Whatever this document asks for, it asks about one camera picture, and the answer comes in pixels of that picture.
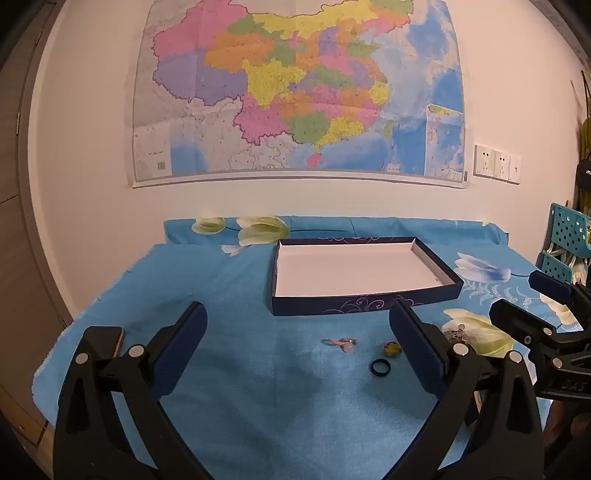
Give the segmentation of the pink hair clip charm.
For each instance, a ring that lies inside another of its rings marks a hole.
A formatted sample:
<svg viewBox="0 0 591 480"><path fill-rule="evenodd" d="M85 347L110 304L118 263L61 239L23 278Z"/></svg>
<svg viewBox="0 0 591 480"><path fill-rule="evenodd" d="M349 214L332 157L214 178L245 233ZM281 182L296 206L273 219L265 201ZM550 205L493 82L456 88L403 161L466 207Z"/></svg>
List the pink hair clip charm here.
<svg viewBox="0 0 591 480"><path fill-rule="evenodd" d="M328 346L339 347L342 352L346 354L352 354L355 351L356 345L359 343L358 340L354 338L342 338L342 339L322 339L322 344Z"/></svg>

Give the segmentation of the mustard yellow hanging coat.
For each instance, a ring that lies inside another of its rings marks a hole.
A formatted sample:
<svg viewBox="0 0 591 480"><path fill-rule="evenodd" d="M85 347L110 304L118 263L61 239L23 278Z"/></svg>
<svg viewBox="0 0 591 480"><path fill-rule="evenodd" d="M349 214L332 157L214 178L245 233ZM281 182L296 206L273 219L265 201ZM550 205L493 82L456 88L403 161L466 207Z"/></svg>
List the mustard yellow hanging coat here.
<svg viewBox="0 0 591 480"><path fill-rule="evenodd" d="M583 94L584 94L584 110L582 120L578 124L578 148L579 148L579 162L582 160L590 160L590 73L582 70ZM576 200L575 209L583 214L590 215L590 192L579 189L576 184Z"/></svg>

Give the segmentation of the smartphone with gold edge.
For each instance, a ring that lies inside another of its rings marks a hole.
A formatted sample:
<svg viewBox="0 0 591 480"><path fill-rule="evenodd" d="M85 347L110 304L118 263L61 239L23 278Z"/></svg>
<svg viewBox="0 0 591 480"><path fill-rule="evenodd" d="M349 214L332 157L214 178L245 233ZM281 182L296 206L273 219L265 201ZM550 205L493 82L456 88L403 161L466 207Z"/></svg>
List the smartphone with gold edge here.
<svg viewBox="0 0 591 480"><path fill-rule="evenodd" d="M112 346L112 358L119 356L122 343L125 337L125 331L121 327L113 328L113 346Z"/></svg>

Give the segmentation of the black handbag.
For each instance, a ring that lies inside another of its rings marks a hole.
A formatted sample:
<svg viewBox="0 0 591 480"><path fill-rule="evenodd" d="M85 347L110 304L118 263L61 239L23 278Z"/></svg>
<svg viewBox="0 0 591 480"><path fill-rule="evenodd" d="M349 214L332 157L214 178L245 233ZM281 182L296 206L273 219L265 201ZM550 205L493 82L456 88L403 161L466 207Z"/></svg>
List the black handbag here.
<svg viewBox="0 0 591 480"><path fill-rule="evenodd" d="M583 191L586 191L586 192L591 191L591 161L590 160L582 160L577 165L575 184L579 189L581 189Z"/></svg>

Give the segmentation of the grey wardrobe door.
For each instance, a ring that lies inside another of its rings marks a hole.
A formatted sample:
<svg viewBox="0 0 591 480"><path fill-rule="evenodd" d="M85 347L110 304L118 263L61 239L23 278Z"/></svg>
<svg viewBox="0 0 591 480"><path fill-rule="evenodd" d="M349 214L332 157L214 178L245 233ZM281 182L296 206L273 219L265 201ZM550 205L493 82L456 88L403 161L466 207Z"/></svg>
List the grey wardrobe door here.
<svg viewBox="0 0 591 480"><path fill-rule="evenodd" d="M63 4L22 5L1 43L1 412L34 454L47 421L33 402L33 376L71 319L41 245L28 165L33 87Z"/></svg>

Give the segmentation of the dark blue shallow box tray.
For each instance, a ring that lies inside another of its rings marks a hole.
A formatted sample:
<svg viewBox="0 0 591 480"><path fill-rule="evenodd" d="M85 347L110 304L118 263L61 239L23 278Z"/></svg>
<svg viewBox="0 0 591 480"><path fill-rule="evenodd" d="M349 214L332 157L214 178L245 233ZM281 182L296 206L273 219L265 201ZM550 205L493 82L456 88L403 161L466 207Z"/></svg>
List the dark blue shallow box tray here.
<svg viewBox="0 0 591 480"><path fill-rule="evenodd" d="M464 281L417 237L286 239L276 246L276 316L383 311L455 300Z"/></svg>

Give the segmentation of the white wall socket panel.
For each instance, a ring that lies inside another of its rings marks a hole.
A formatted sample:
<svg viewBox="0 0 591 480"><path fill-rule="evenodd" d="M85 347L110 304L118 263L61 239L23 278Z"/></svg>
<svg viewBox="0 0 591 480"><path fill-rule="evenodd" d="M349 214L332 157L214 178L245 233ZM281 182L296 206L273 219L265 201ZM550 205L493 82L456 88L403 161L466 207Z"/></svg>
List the white wall socket panel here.
<svg viewBox="0 0 591 480"><path fill-rule="evenodd" d="M522 157L519 155L480 144L475 145L473 170L475 176L519 185L522 166Z"/></svg>

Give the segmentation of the colourful wall map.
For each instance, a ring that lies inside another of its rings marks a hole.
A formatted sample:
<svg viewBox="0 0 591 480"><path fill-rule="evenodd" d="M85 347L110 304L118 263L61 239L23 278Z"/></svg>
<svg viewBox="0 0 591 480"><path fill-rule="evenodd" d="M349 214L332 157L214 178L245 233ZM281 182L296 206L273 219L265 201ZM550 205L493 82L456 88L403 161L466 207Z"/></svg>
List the colourful wall map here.
<svg viewBox="0 0 591 480"><path fill-rule="evenodd" d="M134 186L332 177L465 186L443 1L155 1L131 96Z"/></svg>

